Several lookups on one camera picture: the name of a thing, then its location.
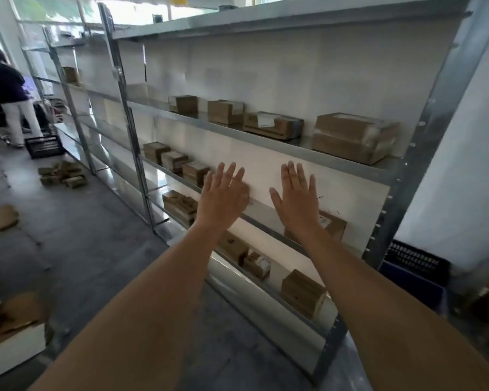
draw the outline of right arm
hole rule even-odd
[[[281,168],[275,209],[301,242],[337,305],[375,391],[485,390],[489,364],[450,324],[372,269],[319,225],[315,177]]]

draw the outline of person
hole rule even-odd
[[[11,144],[16,148],[24,146],[20,113],[29,123],[33,136],[43,136],[33,102],[23,88],[24,83],[22,74],[7,64],[6,55],[0,49],[0,105],[4,110],[7,126],[11,132]]]
[[[160,256],[69,344],[32,391],[173,390],[212,250],[248,203],[236,164],[220,164],[183,240]],[[489,364],[443,318],[386,279],[319,225],[315,177],[282,165],[270,194],[343,316],[375,391],[485,390]]]

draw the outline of left arm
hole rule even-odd
[[[198,216],[167,250],[72,341],[32,391],[174,389],[215,245],[248,203],[235,163],[209,175]]]

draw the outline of black crate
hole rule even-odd
[[[31,159],[48,158],[51,156],[63,155],[65,153],[65,149],[61,145],[60,137],[57,135],[27,138],[26,148]]]
[[[401,241],[391,242],[384,259],[442,287],[449,282],[451,263]]]

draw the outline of person standing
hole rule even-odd
[[[0,105],[6,115],[6,122],[11,132],[11,143],[17,148],[23,148],[21,114],[24,115],[31,132],[35,137],[42,137],[34,106],[23,85],[22,74],[7,63],[5,53],[0,49]]]

